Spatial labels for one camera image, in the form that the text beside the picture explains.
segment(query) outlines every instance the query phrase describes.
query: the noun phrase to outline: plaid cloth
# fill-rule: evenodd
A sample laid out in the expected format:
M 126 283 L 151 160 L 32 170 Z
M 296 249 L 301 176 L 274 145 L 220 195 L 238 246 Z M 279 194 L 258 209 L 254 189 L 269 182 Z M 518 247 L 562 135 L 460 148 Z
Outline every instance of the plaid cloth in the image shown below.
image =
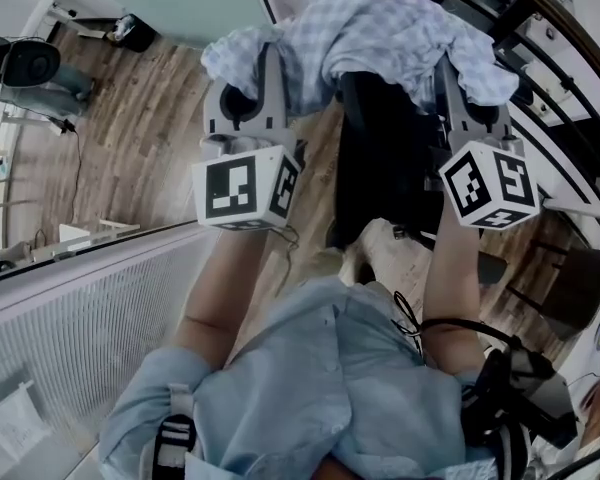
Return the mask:
M 492 39 L 430 0 L 315 0 L 295 20 L 232 32 L 209 45 L 202 64 L 257 99 L 256 61 L 273 43 L 284 65 L 291 113 L 325 108 L 340 76 L 369 71 L 400 84 L 430 110 L 434 67 L 446 53 L 469 101 L 501 105 L 518 77 L 496 66 Z

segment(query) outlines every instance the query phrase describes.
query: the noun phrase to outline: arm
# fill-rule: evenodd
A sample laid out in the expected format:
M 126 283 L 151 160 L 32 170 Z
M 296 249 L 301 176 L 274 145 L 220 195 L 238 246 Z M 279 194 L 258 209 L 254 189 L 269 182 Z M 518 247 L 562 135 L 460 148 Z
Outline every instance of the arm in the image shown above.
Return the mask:
M 460 226 L 449 196 L 445 193 L 424 292 L 424 320 L 479 320 L 479 242 L 477 229 Z M 478 336 L 469 329 L 436 325 L 424 331 L 422 343 L 438 368 L 451 375 L 480 370 L 485 361 Z
M 258 279 L 266 231 L 220 235 L 189 294 L 172 345 L 188 348 L 217 370 L 236 341 Z

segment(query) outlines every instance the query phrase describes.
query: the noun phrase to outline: white cube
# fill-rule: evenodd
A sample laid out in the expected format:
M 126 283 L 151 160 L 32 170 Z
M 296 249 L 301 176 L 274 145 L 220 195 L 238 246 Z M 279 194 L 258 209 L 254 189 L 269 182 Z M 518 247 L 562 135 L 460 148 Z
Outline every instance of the white cube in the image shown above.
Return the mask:
M 273 146 L 193 166 L 198 221 L 241 231 L 283 228 L 300 166 L 284 146 Z
M 440 169 L 460 224 L 507 229 L 540 212 L 524 157 L 470 141 Z

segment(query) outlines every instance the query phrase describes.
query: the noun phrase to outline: light blue shirt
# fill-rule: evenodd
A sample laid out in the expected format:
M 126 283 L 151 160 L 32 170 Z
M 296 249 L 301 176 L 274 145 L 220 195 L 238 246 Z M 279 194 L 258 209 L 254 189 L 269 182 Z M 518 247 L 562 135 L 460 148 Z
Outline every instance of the light blue shirt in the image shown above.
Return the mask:
M 154 351 L 101 433 L 103 471 L 137 478 L 142 448 L 170 414 L 167 385 L 180 383 L 194 393 L 204 459 L 192 477 L 308 479 L 329 452 L 363 478 L 448 476 L 469 461 L 463 381 L 424 365 L 385 316 L 390 305 L 323 278 L 279 301 L 224 370 L 186 349 Z M 466 478 L 492 478 L 492 463 L 473 462 Z

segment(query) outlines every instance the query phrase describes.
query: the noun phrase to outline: radiator grille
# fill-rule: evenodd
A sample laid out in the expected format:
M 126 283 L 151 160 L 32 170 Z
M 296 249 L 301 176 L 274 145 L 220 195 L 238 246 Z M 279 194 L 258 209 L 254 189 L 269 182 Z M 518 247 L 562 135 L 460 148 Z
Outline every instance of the radiator grille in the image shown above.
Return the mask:
M 61 480 L 93 448 L 144 356 L 175 327 L 200 263 L 194 242 L 0 325 L 0 400 L 32 380 L 31 398 L 53 429 L 3 478 Z

